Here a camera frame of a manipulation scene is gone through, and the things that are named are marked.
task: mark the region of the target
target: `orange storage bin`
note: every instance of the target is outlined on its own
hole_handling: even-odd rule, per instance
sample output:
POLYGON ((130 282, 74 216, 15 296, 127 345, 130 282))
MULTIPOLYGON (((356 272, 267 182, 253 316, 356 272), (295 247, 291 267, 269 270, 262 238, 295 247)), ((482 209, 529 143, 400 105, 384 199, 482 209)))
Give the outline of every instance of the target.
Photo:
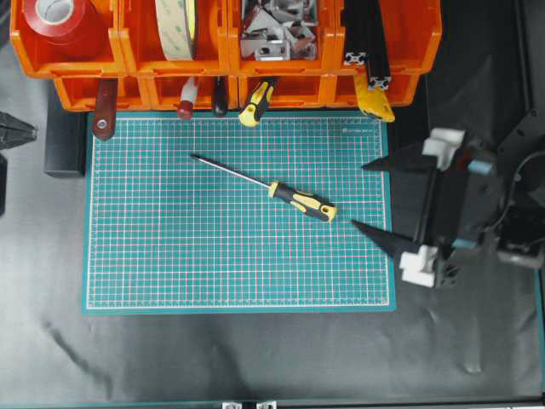
MULTIPOLYGON (((99 78, 57 78, 60 102, 68 111, 94 111, 99 78)), ((146 111, 151 108, 144 79, 124 77, 118 80, 118 110, 146 111)))
MULTIPOLYGON (((392 107, 410 105, 418 85, 418 75, 396 75, 388 87, 387 97, 392 107)), ((353 76, 330 76, 328 95, 333 95, 326 103, 330 108, 354 108, 358 106, 353 76)))
POLYGON ((197 57, 168 61, 159 39, 155 0, 118 0, 119 37, 129 74, 145 77, 227 75, 227 0, 198 0, 197 57))
MULTIPOLYGON (((248 94, 261 81, 260 77, 238 79, 238 103, 246 103, 248 94)), ((320 108, 328 100, 326 93, 327 76, 281 77, 272 93, 271 108, 320 108)))
MULTIPOLYGON (((150 95, 152 109, 175 111, 180 105, 181 88, 189 77, 155 77, 144 79, 150 95)), ((195 109, 210 109, 212 107, 212 90, 215 77, 198 78, 198 95, 195 109)), ((229 77, 227 82, 227 101, 229 109, 238 107, 238 84, 235 77, 229 77)))
POLYGON ((36 34, 23 15, 23 0, 12 0, 10 36, 23 71, 33 78, 117 77, 126 73, 118 39, 118 0, 92 0, 108 27, 108 39, 102 53, 93 60, 66 56, 42 36, 36 34))
POLYGON ((336 44, 335 0, 318 0, 318 23, 315 27, 318 55, 316 60, 256 61, 242 58, 242 0, 229 0, 229 73, 239 76, 327 74, 332 69, 336 44))
MULTIPOLYGON (((357 68, 344 65, 343 9, 344 0, 336 0, 337 36, 332 73, 353 75, 357 68)), ((392 75, 429 72, 443 31, 440 0, 381 0, 381 11, 392 75)))

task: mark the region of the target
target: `screwdriver shaft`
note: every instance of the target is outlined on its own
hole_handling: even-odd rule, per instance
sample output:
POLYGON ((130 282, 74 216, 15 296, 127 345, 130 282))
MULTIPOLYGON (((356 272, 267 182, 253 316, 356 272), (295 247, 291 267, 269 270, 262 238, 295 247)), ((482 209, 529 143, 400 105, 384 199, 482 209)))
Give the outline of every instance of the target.
POLYGON ((212 159, 208 159, 208 158, 202 157, 200 155, 196 155, 195 153, 191 153, 189 156, 191 156, 193 159, 198 160, 199 162, 203 162, 204 164, 209 164, 210 166, 214 166, 216 169, 224 170, 225 172, 228 172, 231 175, 242 177, 243 179, 245 179, 247 181, 251 181, 252 183, 255 183, 256 185, 260 185, 261 187, 264 187, 267 190, 269 188, 269 185, 267 185, 266 183, 263 183, 262 181, 257 180, 257 179, 255 179, 255 178, 253 178, 251 176, 247 176, 247 175, 244 175, 244 174, 242 174, 240 172, 237 172, 236 170, 228 168, 224 164, 220 164, 219 162, 215 162, 212 159))

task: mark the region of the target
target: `screwdriver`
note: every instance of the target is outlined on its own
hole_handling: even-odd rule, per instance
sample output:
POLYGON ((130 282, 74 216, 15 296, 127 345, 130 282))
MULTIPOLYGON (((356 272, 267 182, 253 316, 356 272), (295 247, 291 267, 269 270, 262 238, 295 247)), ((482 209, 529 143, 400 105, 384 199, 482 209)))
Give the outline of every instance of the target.
POLYGON ((270 198, 282 199, 284 202, 294 206, 307 216, 314 217, 322 222, 332 222, 337 214, 337 208, 334 204, 311 193, 300 192, 280 181, 274 181, 270 185, 267 185, 262 181, 239 173, 236 170, 230 169, 224 164, 220 164, 212 159, 204 158, 195 153, 191 153, 189 156, 198 160, 199 162, 203 162, 204 164, 208 164, 217 169, 224 170, 231 175, 242 177, 247 181, 251 181, 252 183, 264 187, 266 190, 268 190, 270 198))
POLYGON ((278 80, 278 77, 263 78, 250 95, 248 95, 246 103, 238 115, 238 119, 242 125, 251 128, 259 124, 261 117, 269 108, 271 96, 278 80))

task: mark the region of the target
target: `cable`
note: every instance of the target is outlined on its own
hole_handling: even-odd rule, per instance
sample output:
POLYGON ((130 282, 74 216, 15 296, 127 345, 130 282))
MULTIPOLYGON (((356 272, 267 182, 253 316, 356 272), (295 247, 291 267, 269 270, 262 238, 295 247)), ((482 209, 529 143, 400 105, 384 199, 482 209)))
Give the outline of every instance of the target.
POLYGON ((502 213, 493 223, 489 224, 486 228, 484 228, 483 230, 484 232, 488 232, 489 230, 493 228, 497 228, 503 222, 505 217, 508 215, 510 203, 514 195, 514 189, 517 186, 517 182, 520 180, 520 171, 522 171, 522 169, 526 166, 526 164, 528 164, 528 162, 530 162, 531 160, 535 158, 539 158, 541 156, 545 156, 545 150, 534 152, 528 155, 526 158, 524 158, 522 162, 520 162, 519 166, 517 167, 517 170, 513 174, 513 179, 509 187, 508 196, 505 198, 505 204, 503 205, 502 213))

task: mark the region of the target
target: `green cutting mat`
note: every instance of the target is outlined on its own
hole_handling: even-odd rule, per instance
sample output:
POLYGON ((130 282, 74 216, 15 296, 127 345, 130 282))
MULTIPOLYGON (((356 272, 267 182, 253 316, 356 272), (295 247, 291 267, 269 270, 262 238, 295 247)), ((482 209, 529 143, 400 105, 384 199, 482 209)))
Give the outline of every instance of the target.
POLYGON ((356 112, 180 121, 118 114, 108 142, 89 126, 83 311, 89 314, 393 310, 393 268, 350 223, 390 228, 386 127, 356 112), (333 223, 189 158, 330 199, 333 223))

